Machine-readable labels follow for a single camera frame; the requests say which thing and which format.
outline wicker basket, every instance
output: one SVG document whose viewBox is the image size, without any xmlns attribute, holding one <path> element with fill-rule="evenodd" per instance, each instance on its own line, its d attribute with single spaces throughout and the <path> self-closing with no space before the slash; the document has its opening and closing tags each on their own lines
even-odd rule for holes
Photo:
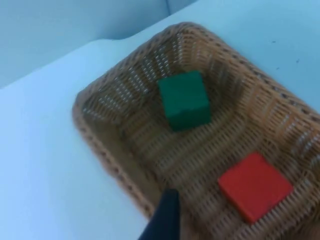
<svg viewBox="0 0 320 240">
<path fill-rule="evenodd" d="M 212 123 L 174 133 L 157 80 L 192 70 L 203 76 Z M 78 94 L 73 119 L 146 216 L 164 188 L 179 190 L 181 239 L 293 239 L 319 231 L 319 115 L 199 25 L 170 26 L 141 45 Z M 248 225 L 217 178 L 255 150 L 294 192 Z"/>
</svg>

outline red cube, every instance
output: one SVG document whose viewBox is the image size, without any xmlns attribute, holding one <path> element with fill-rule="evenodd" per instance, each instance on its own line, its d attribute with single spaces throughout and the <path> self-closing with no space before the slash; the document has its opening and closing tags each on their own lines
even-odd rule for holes
<svg viewBox="0 0 320 240">
<path fill-rule="evenodd" d="M 251 224 L 294 190 L 290 182 L 257 152 L 226 171 L 218 183 Z"/>
</svg>

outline light blue background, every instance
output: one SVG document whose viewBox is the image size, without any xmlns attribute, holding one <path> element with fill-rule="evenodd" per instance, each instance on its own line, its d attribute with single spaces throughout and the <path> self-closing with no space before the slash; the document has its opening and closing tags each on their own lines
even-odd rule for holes
<svg viewBox="0 0 320 240">
<path fill-rule="evenodd" d="M 0 88 L 84 44 L 122 39 L 195 0 L 0 0 Z"/>
</svg>

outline cube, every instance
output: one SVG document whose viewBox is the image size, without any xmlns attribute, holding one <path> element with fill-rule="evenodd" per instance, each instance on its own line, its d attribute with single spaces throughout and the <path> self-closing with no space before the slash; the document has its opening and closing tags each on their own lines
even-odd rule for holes
<svg viewBox="0 0 320 240">
<path fill-rule="evenodd" d="M 251 224 L 294 190 L 290 182 L 257 152 L 225 172 L 218 184 Z"/>
<path fill-rule="evenodd" d="M 211 121 L 210 103 L 198 71 L 158 81 L 165 116 L 174 131 L 183 131 Z"/>
</svg>

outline green wooden block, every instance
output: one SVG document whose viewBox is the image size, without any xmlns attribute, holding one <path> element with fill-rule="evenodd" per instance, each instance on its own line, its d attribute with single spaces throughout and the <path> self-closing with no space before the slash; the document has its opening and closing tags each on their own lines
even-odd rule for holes
<svg viewBox="0 0 320 240">
<path fill-rule="evenodd" d="M 164 112 L 171 128 L 182 131 L 211 121 L 210 103 L 200 72 L 158 81 Z"/>
</svg>

